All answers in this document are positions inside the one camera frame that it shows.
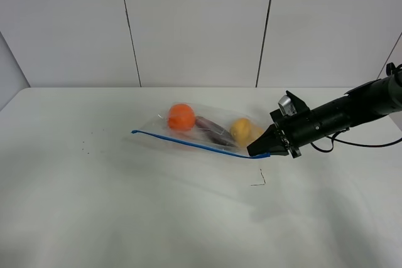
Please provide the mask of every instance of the panel seam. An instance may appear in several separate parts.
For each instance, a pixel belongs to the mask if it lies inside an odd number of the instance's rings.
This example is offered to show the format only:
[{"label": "panel seam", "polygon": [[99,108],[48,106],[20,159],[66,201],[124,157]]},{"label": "panel seam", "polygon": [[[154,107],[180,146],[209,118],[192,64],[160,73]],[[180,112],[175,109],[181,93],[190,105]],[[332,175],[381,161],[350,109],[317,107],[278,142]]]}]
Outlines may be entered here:
[{"label": "panel seam", "polygon": [[388,57],[387,57],[387,60],[385,60],[385,63],[384,63],[384,65],[383,65],[382,69],[380,70],[380,72],[379,72],[379,74],[378,74],[378,76],[377,76],[377,79],[376,79],[376,80],[378,80],[378,79],[379,79],[379,76],[381,75],[381,72],[383,72],[384,67],[387,65],[388,60],[389,60],[389,58],[390,58],[390,57],[391,57],[391,55],[392,55],[392,52],[393,52],[393,51],[394,51],[394,49],[396,48],[396,45],[398,44],[399,39],[401,39],[401,36],[402,36],[402,33],[399,35],[398,39],[396,40],[394,47],[392,47],[391,53],[389,53],[389,55],[388,55]]},{"label": "panel seam", "polygon": [[266,19],[265,19],[265,28],[264,28],[264,35],[263,35],[263,43],[261,45],[261,53],[259,55],[259,63],[258,63],[258,71],[257,71],[257,80],[256,80],[256,88],[258,87],[258,80],[259,80],[259,72],[261,70],[261,62],[263,60],[263,52],[264,52],[264,45],[265,45],[265,36],[266,36],[266,29],[268,27],[268,19],[269,19],[269,14],[271,12],[271,3],[272,0],[268,1],[268,9],[266,12]]},{"label": "panel seam", "polygon": [[124,1],[124,8],[125,8],[125,10],[126,10],[126,18],[127,18],[128,29],[129,29],[129,31],[130,31],[131,46],[133,47],[134,61],[136,62],[137,75],[138,75],[138,82],[139,82],[139,86],[142,87],[142,85],[141,85],[141,78],[139,77],[139,69],[138,69],[138,63],[137,63],[137,56],[136,56],[136,50],[134,49],[133,34],[132,34],[132,32],[131,32],[131,26],[130,26],[130,19],[129,19],[129,16],[128,16],[127,4],[126,4],[126,0],[123,0],[123,1]]},{"label": "panel seam", "polygon": [[6,45],[8,51],[9,51],[9,53],[10,53],[11,56],[13,57],[14,63],[17,65],[18,69],[20,70],[20,72],[21,72],[21,74],[22,74],[22,76],[23,76],[23,78],[24,78],[24,80],[25,80],[26,85],[28,86],[28,88],[31,88],[31,84],[29,83],[28,79],[26,78],[25,73],[24,73],[23,70],[21,69],[21,67],[20,67],[20,65],[19,65],[19,63],[18,63],[16,57],[14,56],[14,53],[11,51],[10,46],[8,45],[6,39],[5,39],[5,37],[3,36],[3,34],[1,33],[1,31],[0,31],[0,39],[3,40],[4,44]]}]

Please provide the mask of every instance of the blue zipper seal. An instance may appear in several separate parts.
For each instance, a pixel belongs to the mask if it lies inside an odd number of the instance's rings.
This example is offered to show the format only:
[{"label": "blue zipper seal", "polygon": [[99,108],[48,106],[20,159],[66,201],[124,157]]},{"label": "blue zipper seal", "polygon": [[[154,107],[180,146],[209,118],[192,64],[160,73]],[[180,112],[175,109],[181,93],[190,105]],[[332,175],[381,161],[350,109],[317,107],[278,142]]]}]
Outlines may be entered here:
[{"label": "blue zipper seal", "polygon": [[227,152],[227,151],[223,151],[223,150],[218,150],[218,149],[214,149],[214,148],[212,148],[212,147],[203,146],[203,145],[201,145],[201,144],[194,144],[194,143],[192,143],[192,142],[182,141],[182,140],[180,140],[180,139],[175,139],[175,138],[172,138],[172,137],[163,136],[163,135],[159,135],[159,134],[154,134],[154,133],[150,133],[150,132],[145,132],[145,131],[141,131],[141,130],[133,130],[133,131],[131,131],[131,133],[132,133],[132,134],[135,134],[135,133],[142,133],[142,134],[146,134],[146,135],[149,135],[149,136],[153,136],[153,137],[156,137],[156,138],[159,138],[159,139],[163,139],[164,141],[173,141],[173,142],[177,142],[178,144],[184,144],[185,146],[197,147],[197,148],[199,148],[199,149],[204,149],[204,150],[207,150],[207,151],[212,151],[212,152],[215,152],[215,153],[221,153],[221,154],[225,154],[225,155],[229,155],[229,156],[234,156],[234,157],[238,157],[238,158],[261,159],[261,158],[268,158],[268,157],[271,157],[271,154],[270,154],[270,153],[264,153],[264,154],[260,154],[260,155],[253,156],[253,157],[238,155],[238,154],[236,154],[236,153],[231,153],[231,152]]}]

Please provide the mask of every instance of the white wall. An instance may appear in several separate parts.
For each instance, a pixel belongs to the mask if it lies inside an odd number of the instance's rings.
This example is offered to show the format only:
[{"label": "white wall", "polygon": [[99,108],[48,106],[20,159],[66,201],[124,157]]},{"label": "white wall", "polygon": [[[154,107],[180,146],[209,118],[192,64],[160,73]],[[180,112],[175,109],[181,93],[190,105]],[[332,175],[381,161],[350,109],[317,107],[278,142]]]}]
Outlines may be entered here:
[{"label": "white wall", "polygon": [[0,33],[0,110],[26,87],[28,83]]},{"label": "white wall", "polygon": [[255,86],[269,0],[126,2],[144,86]]},{"label": "white wall", "polygon": [[272,0],[259,87],[374,80],[402,30],[401,0]]},{"label": "white wall", "polygon": [[139,85],[123,0],[0,0],[0,31],[33,87]]}]

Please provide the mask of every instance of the clear plastic bag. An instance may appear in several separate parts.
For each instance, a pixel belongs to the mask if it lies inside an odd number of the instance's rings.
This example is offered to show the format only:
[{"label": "clear plastic bag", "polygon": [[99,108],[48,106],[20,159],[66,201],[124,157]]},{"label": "clear plastic bag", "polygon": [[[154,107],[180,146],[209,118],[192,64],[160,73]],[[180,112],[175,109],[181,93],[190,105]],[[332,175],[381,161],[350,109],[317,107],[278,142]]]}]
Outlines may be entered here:
[{"label": "clear plastic bag", "polygon": [[247,146],[264,133],[248,116],[203,105],[175,103],[132,133],[240,158],[269,157],[248,155]]}]

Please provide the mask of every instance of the table surface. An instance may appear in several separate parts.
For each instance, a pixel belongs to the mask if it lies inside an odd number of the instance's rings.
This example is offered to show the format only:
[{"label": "table surface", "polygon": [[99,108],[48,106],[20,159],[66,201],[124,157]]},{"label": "table surface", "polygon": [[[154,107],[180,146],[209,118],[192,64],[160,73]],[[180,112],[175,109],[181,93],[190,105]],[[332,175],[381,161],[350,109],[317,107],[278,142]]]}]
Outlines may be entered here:
[{"label": "table surface", "polygon": [[[291,91],[314,108],[347,89]],[[399,267],[401,145],[250,160],[130,134],[172,102],[267,126],[284,93],[21,91],[0,112],[0,267]],[[341,139],[399,137],[386,117]]]}]

